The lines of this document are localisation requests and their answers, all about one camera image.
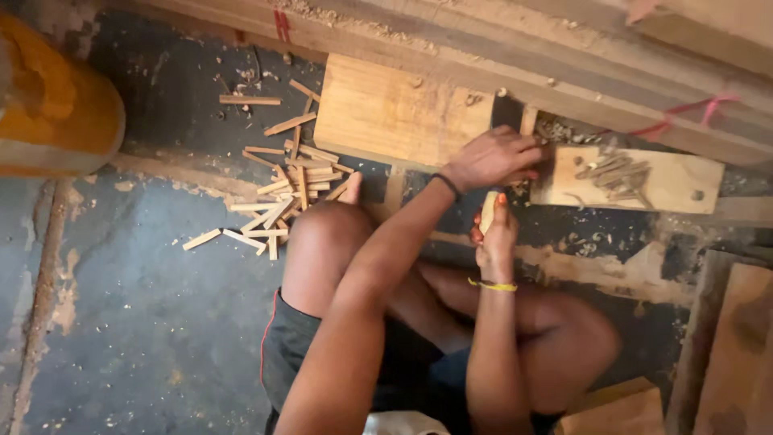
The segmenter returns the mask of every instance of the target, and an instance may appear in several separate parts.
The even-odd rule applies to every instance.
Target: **dark floor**
[[[322,88],[323,65],[296,58],[288,66],[281,54],[258,49],[261,69],[271,75],[254,94],[282,97],[283,104],[253,106],[248,118],[217,104],[224,89],[216,74],[228,87],[239,82],[236,69],[254,67],[251,47],[189,39],[164,23],[113,10],[97,15],[96,24],[88,61],[124,99],[121,152],[128,155],[266,183],[267,168],[242,158],[240,150],[281,148],[289,138],[290,132],[269,138],[261,132],[304,106],[306,97],[288,86],[291,78]],[[216,116],[221,110],[224,121]],[[365,201],[383,201],[388,166],[348,156],[342,163],[365,173]],[[404,200],[425,181],[426,175],[409,173],[407,185],[414,189]],[[228,238],[184,252],[180,243],[188,237],[237,228],[248,219],[226,212],[222,198],[174,178],[106,166],[96,180],[78,179],[67,189],[54,271],[56,307],[51,321],[39,324],[48,328],[48,351],[37,371],[29,370],[32,395],[18,433],[262,433],[269,404],[258,381],[260,343],[281,283],[283,252],[270,262]],[[0,214],[0,264],[7,265],[0,270],[0,433],[7,432],[14,408],[29,332],[22,326],[29,324],[43,242],[51,243],[45,236],[52,194],[53,183],[0,180],[0,204],[10,204]],[[482,195],[468,195],[438,230],[464,233]],[[631,242],[595,255],[625,261],[653,238],[647,213],[519,203],[514,211],[523,244],[555,245],[572,231],[589,238],[604,229]],[[474,265],[472,250],[459,245],[428,244],[424,254]],[[674,276],[694,266],[677,265]],[[661,387],[665,402],[689,311],[668,304],[640,307],[637,300],[603,294],[590,284],[557,287],[603,310],[624,339],[619,361],[598,386],[645,375]]]

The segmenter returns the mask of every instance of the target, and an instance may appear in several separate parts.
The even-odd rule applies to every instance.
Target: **foot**
[[[359,187],[363,183],[363,173],[355,172],[346,181],[346,190],[339,197],[339,201],[351,205],[359,204]]]

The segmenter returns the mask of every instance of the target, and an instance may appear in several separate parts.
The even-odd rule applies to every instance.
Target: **person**
[[[498,127],[378,228],[358,173],[300,216],[261,344],[266,433],[549,433],[616,359],[615,329],[579,299],[514,285],[504,194],[485,237],[475,217],[480,277],[417,261],[459,194],[534,178],[541,159],[533,138]]]

